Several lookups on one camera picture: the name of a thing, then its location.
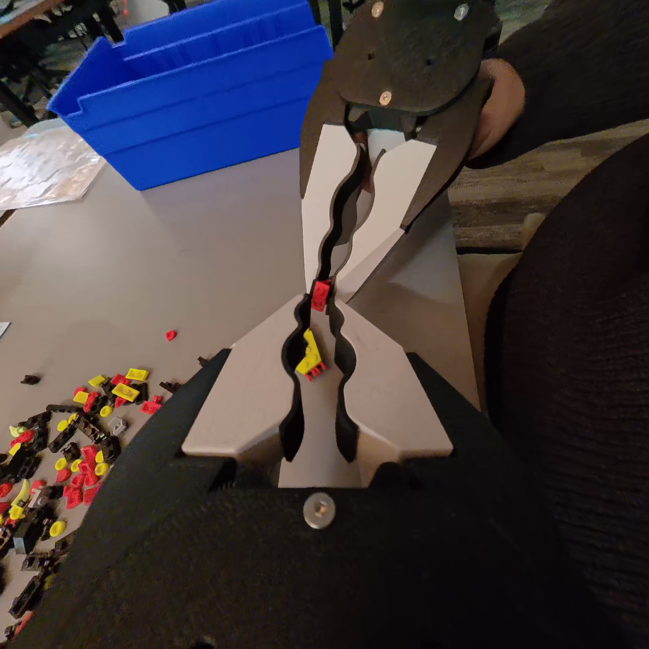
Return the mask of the pile of lego pieces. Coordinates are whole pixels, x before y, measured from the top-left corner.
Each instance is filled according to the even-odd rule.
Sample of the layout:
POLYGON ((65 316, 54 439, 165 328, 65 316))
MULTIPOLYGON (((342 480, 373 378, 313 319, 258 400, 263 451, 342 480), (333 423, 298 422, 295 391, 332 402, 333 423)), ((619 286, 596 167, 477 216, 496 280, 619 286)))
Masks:
POLYGON ((120 453, 179 383, 132 367, 1 428, 1 647, 61 572, 77 528, 120 453))

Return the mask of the person's right hand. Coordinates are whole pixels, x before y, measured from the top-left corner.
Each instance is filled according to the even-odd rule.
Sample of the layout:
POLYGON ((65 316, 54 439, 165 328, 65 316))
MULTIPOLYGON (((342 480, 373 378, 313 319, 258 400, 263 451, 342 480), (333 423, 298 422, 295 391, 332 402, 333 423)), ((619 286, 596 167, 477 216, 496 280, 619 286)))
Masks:
POLYGON ((480 72, 492 81, 492 89, 480 113, 469 160, 481 157, 502 140, 523 113, 525 103, 523 80, 511 64, 487 59, 480 72))

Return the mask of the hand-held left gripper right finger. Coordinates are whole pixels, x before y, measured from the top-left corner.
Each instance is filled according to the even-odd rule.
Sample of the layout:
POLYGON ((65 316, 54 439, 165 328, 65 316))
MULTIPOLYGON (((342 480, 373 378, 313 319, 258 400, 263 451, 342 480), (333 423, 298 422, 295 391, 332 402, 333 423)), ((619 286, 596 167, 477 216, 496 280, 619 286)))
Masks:
POLYGON ((337 448, 360 472, 385 463, 446 458, 454 450, 404 349, 348 304, 330 314, 337 388, 337 448))

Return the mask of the person's right forearm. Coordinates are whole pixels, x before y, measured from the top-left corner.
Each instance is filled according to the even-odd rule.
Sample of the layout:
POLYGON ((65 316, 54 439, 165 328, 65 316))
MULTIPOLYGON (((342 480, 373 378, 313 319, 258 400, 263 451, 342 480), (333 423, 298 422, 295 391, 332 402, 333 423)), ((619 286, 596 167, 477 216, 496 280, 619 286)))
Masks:
POLYGON ((493 58, 522 78, 524 109, 493 149, 468 161, 470 168, 648 118, 647 1, 553 1, 493 58))

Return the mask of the crinkled plastic bag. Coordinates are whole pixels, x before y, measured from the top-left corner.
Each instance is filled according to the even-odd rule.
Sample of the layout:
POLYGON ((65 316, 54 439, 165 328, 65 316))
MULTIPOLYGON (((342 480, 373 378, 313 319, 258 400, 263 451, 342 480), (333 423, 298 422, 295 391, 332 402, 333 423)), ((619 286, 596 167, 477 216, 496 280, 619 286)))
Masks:
POLYGON ((82 199, 106 160, 57 120, 1 146, 1 212, 82 199))

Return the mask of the yellow lego assembly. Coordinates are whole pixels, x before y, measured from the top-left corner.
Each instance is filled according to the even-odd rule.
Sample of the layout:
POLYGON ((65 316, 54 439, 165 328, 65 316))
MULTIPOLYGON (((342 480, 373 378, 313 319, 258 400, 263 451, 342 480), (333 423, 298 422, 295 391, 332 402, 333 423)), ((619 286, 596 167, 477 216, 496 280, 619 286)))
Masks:
POLYGON ((309 382, 314 381, 327 371, 327 367, 320 354, 317 340, 311 329, 304 332, 305 354, 296 366, 296 371, 309 382))

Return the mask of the blue plastic storage bin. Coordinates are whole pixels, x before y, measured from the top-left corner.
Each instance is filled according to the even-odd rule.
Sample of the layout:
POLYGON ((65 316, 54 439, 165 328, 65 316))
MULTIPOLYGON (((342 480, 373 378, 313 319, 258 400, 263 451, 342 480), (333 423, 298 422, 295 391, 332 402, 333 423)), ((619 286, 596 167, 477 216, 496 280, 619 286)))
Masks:
POLYGON ((299 147, 332 54, 308 1, 213 1, 99 38, 48 109, 142 191, 299 147))

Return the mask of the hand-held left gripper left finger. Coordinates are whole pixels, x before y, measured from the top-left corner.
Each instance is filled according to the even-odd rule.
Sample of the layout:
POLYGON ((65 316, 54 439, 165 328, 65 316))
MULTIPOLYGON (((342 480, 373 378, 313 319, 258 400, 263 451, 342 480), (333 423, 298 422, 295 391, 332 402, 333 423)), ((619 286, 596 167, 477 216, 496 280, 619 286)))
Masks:
POLYGON ((296 368, 306 352, 308 294, 298 294, 229 349, 185 438, 187 456, 274 466, 292 461, 304 437, 296 368))

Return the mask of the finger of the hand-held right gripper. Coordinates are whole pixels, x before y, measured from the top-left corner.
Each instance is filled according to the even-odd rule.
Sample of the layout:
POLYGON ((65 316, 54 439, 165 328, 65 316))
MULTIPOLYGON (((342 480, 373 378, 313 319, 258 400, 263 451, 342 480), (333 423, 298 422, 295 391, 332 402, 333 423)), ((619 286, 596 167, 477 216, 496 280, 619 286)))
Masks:
MULTIPOLYGON (((351 234, 347 255, 335 275, 329 272, 332 298, 352 298, 402 235, 402 222, 424 174, 434 158, 436 146, 417 140, 382 150, 371 174, 373 198, 365 221, 351 234)), ((342 216, 335 204, 346 189, 361 180, 364 150, 345 129, 329 130, 329 246, 340 240, 342 216)))
POLYGON ((332 281, 342 270, 358 224, 356 207, 368 171, 366 145, 343 125, 324 124, 302 196, 305 285, 332 281))

